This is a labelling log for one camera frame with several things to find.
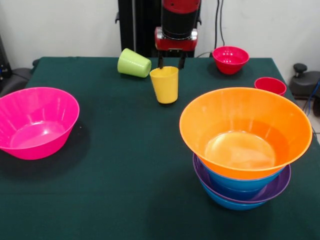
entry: green cup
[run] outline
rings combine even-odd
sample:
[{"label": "green cup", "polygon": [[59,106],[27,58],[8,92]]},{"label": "green cup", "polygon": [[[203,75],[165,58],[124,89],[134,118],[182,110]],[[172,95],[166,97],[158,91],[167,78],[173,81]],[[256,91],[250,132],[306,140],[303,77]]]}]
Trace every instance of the green cup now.
[{"label": "green cup", "polygon": [[151,61],[144,56],[126,48],[118,60],[118,72],[140,78],[146,78],[151,70]]}]

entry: white wall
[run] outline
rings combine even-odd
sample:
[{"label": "white wall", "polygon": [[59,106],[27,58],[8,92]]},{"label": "white wall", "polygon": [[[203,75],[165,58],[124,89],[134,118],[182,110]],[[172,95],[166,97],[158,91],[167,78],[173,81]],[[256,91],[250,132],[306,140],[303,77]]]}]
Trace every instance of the white wall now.
[{"label": "white wall", "polygon": [[0,0],[0,35],[10,64],[42,56],[119,56],[117,0]]},{"label": "white wall", "polygon": [[[196,55],[214,48],[216,6],[202,0]],[[320,71],[320,0],[224,0],[222,30],[226,45],[272,57],[287,81],[297,62]]]},{"label": "white wall", "polygon": [[[202,0],[196,55],[214,48],[216,4]],[[0,34],[13,68],[42,56],[117,57],[117,11],[117,0],[0,0]],[[227,45],[272,57],[286,80],[296,62],[320,70],[320,0],[224,0],[222,23]]]}]

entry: plastic bowl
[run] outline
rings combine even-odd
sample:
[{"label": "plastic bowl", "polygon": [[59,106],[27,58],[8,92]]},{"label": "plastic bowl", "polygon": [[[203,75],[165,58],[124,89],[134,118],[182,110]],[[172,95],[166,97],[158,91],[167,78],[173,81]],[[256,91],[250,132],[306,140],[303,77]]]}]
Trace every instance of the plastic bowl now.
[{"label": "plastic bowl", "polygon": [[236,46],[218,47],[212,55],[220,72],[228,75],[238,72],[250,59],[245,50]]},{"label": "plastic bowl", "polygon": [[291,167],[288,165],[283,169],[279,176],[267,184],[267,186],[260,190],[256,195],[250,199],[242,200],[235,198],[237,196],[223,195],[223,193],[219,191],[218,187],[214,183],[210,182],[209,174],[198,158],[193,158],[193,167],[203,187],[205,187],[207,191],[229,202],[239,204],[258,204],[274,199],[287,188],[291,178]]},{"label": "plastic bowl", "polygon": [[23,160],[57,152],[79,116],[69,93],[51,87],[19,90],[0,98],[0,149]]},{"label": "plastic bowl", "polygon": [[253,180],[239,180],[239,179],[221,176],[220,174],[217,174],[216,172],[210,170],[208,167],[205,166],[205,168],[209,174],[210,180],[220,185],[221,188],[225,188],[226,191],[227,190],[235,191],[235,192],[242,191],[242,192],[246,192],[247,194],[254,194],[255,192],[260,191],[268,183],[273,181],[283,170],[282,168],[276,173],[263,178],[258,178]]},{"label": "plastic bowl", "polygon": [[287,86],[284,82],[273,77],[260,77],[254,82],[256,89],[266,90],[275,94],[284,96],[287,91]]},{"label": "plastic bowl", "polygon": [[259,202],[259,203],[238,203],[238,202],[229,201],[218,196],[213,191],[210,191],[210,189],[207,188],[207,186],[204,185],[202,181],[200,181],[200,183],[203,186],[206,193],[209,195],[209,197],[212,200],[214,200],[217,204],[221,205],[222,207],[225,207],[226,209],[244,211],[244,210],[255,209],[265,203],[265,201]]},{"label": "plastic bowl", "polygon": [[[278,94],[249,87],[223,88],[197,97],[183,110],[179,127],[186,145],[210,170],[238,180],[275,174],[301,157],[313,136],[310,121],[296,104]],[[227,156],[221,156],[219,162],[207,158],[205,150],[210,140],[228,132],[250,133],[269,144],[275,153],[272,166],[237,167],[236,161],[226,162]]]}]

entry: bowl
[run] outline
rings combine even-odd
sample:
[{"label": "bowl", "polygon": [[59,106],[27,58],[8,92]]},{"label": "bowl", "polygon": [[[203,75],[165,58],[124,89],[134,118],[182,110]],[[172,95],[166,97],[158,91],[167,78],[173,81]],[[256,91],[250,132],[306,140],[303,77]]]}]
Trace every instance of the bowl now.
[{"label": "bowl", "polygon": [[250,59],[245,50],[236,46],[218,47],[212,55],[220,72],[228,75],[237,73]]},{"label": "bowl", "polygon": [[206,165],[204,165],[206,168],[210,180],[215,182],[217,185],[220,186],[220,188],[225,189],[226,191],[239,191],[239,192],[244,192],[246,194],[254,194],[258,191],[260,191],[263,187],[265,187],[268,183],[273,181],[283,170],[280,169],[276,173],[263,177],[263,178],[258,178],[258,179],[253,179],[253,180],[239,180],[239,179],[234,179],[234,178],[229,178],[222,176],[212,170],[210,170]]},{"label": "bowl", "polygon": [[244,210],[255,209],[265,203],[265,201],[259,202],[259,203],[238,203],[238,202],[229,201],[218,196],[214,192],[210,191],[210,189],[207,188],[207,186],[205,186],[202,181],[200,181],[200,183],[203,186],[206,193],[209,195],[209,197],[213,201],[215,201],[217,204],[221,205],[222,207],[225,207],[226,209],[244,211]]},{"label": "bowl", "polygon": [[275,174],[300,158],[313,136],[309,119],[295,103],[249,87],[197,97],[183,110],[179,128],[207,168],[238,180]]},{"label": "bowl", "polygon": [[238,196],[228,196],[223,195],[219,188],[214,182],[210,181],[209,174],[198,158],[193,158],[193,167],[195,173],[197,174],[199,180],[203,187],[212,194],[225,199],[229,202],[239,203],[239,204],[258,204],[265,203],[275,197],[279,196],[288,186],[291,179],[291,167],[286,166],[283,171],[269,184],[267,184],[262,190],[260,190],[256,195],[252,196],[250,199],[238,199]]},{"label": "bowl", "polygon": [[79,104],[69,93],[33,87],[0,98],[0,149],[23,160],[57,152],[79,116]]},{"label": "bowl", "polygon": [[284,82],[273,77],[260,77],[254,82],[256,89],[266,90],[275,94],[284,96],[287,91],[287,86]]}]

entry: plastic cup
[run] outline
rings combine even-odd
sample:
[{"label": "plastic cup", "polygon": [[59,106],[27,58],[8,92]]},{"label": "plastic cup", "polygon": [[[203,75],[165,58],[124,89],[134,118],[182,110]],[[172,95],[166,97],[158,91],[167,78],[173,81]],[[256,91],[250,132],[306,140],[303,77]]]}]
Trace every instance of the plastic cup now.
[{"label": "plastic cup", "polygon": [[287,86],[284,82],[273,77],[260,77],[254,82],[256,89],[266,90],[275,94],[284,96],[287,91]]},{"label": "plastic cup", "polygon": [[151,70],[151,61],[140,54],[125,48],[118,60],[118,72],[146,78]]},{"label": "plastic cup", "polygon": [[174,66],[156,68],[150,72],[156,99],[161,104],[171,104],[178,99],[179,69]]}]

